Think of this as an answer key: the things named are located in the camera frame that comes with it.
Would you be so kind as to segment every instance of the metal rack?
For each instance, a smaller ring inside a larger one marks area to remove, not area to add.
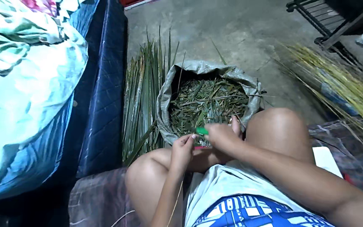
[[[295,9],[317,29],[322,37],[315,39],[315,44],[323,46],[323,43],[330,39],[349,23],[336,11],[328,6],[324,0],[294,0],[286,4],[287,11],[292,13]],[[337,53],[342,59],[350,64],[359,65],[356,57],[352,55],[342,43],[336,42],[328,47],[331,52]]]
[[[286,5],[288,12],[295,9],[307,20],[323,37],[323,42],[344,27],[348,21],[330,8],[324,0],[294,0]]]

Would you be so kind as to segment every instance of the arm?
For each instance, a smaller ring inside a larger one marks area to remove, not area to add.
[[[208,125],[207,139],[219,150],[250,163],[292,199],[337,226],[363,226],[363,192],[315,165],[251,146],[226,125]]]
[[[179,196],[183,175],[184,171],[170,168],[152,219],[152,227],[166,227],[168,225],[176,204],[176,199]]]
[[[186,135],[173,143],[169,172],[160,194],[151,227],[167,227],[172,220],[174,210],[182,211],[182,209],[175,209],[175,206],[181,204],[183,199],[181,184],[186,168],[192,159],[195,137],[196,135]],[[172,222],[172,226],[174,225],[181,226],[181,223]]]

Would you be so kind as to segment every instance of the mattress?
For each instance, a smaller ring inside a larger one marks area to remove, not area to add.
[[[121,167],[128,20],[118,0],[100,0],[88,26],[91,9],[81,7],[73,22],[88,42],[89,60],[74,91],[60,166],[45,185]]]

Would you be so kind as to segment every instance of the finger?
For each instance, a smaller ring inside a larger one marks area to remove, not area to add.
[[[204,128],[208,131],[212,128],[213,124],[205,124]]]
[[[184,146],[187,146],[187,147],[190,147],[190,148],[193,148],[193,145],[194,145],[194,141],[195,139],[197,138],[197,135],[193,134],[191,135],[191,137],[189,137],[185,143]]]
[[[192,135],[192,134],[188,134],[188,135],[185,135],[185,136],[182,136],[182,137],[178,138],[178,139],[174,142],[174,144],[177,144],[177,145],[179,145],[179,146],[183,146],[183,145],[187,142],[188,138],[189,138],[189,137],[191,137],[191,135]]]
[[[240,122],[234,115],[232,116],[232,130],[238,137],[242,135],[242,131],[240,130]]]

